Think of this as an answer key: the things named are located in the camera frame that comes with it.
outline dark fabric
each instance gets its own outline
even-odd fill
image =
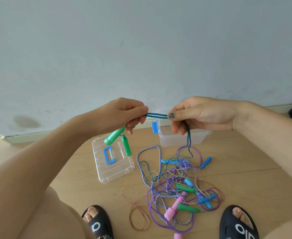
[[[113,239],[114,236],[113,236],[112,224],[111,224],[111,221],[109,220],[109,217],[106,211],[99,205],[92,205],[92,206],[95,207],[98,211],[97,216],[92,218],[92,220],[88,223],[88,225],[92,228],[94,235],[97,238],[103,237],[103,236],[109,236]],[[82,214],[82,218],[84,217],[87,210],[88,208]]]
[[[244,213],[247,214],[251,220],[253,229],[243,223],[240,219],[232,214],[232,209],[238,207]],[[259,239],[259,233],[257,227],[252,220],[251,216],[240,206],[230,205],[228,206],[223,215],[221,216],[219,226],[219,238],[220,239]]]

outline wooden floor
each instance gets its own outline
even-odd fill
[[[130,205],[123,200],[120,191],[124,188],[129,196],[129,187],[135,197],[146,195],[136,163],[137,153],[151,145],[159,145],[158,135],[150,128],[135,130],[128,136],[135,161],[135,170],[108,184],[98,180],[92,140],[82,145],[52,182],[60,199],[74,207],[79,213],[92,204],[101,205],[110,215],[116,239],[127,238],[173,238],[173,232],[162,229],[152,222],[147,231],[134,231],[128,220]],[[8,145],[0,140],[0,163],[28,144]],[[194,145],[203,159],[212,157],[206,167],[206,180],[219,187],[225,194],[221,207],[213,212],[196,214],[195,226],[187,238],[219,238],[219,221],[223,210],[231,204],[244,207],[253,217],[260,236],[292,219],[292,179],[267,155],[246,138],[234,131],[213,132],[200,145]],[[177,147],[162,148],[163,157],[176,152]],[[141,159],[158,170],[158,151],[144,152]],[[142,227],[142,220],[135,215],[134,221]]]

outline transparent storage bin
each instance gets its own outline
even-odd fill
[[[187,133],[183,136],[179,133],[173,133],[170,124],[171,121],[162,119],[156,119],[156,122],[152,123],[153,132],[159,135],[161,146],[185,146],[187,144]],[[211,133],[212,131],[204,129],[190,130],[191,144],[202,143],[205,137]]]
[[[98,179],[102,184],[122,177],[132,172],[135,168],[132,157],[126,155],[121,137],[118,137],[111,146],[108,146],[104,143],[104,139],[107,136],[108,135],[104,135],[92,141]]]

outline baseboard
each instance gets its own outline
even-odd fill
[[[290,105],[279,105],[279,106],[268,106],[270,110],[277,112],[277,113],[287,113],[291,108],[292,104]],[[138,124],[135,129],[142,129],[142,128],[149,128],[152,127],[152,122],[156,121],[156,119],[147,119],[144,124]],[[163,125],[170,125],[170,120],[163,120]],[[2,136],[1,139],[9,144],[17,144],[23,142],[34,142],[40,140],[42,137],[46,136],[49,132],[35,132],[35,133],[27,133],[23,135],[16,135],[16,136]]]

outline person's right hand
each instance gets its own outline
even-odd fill
[[[241,101],[220,100],[193,96],[176,105],[168,114],[174,133],[184,135],[187,131],[180,122],[186,120],[190,129],[215,131],[234,130]]]

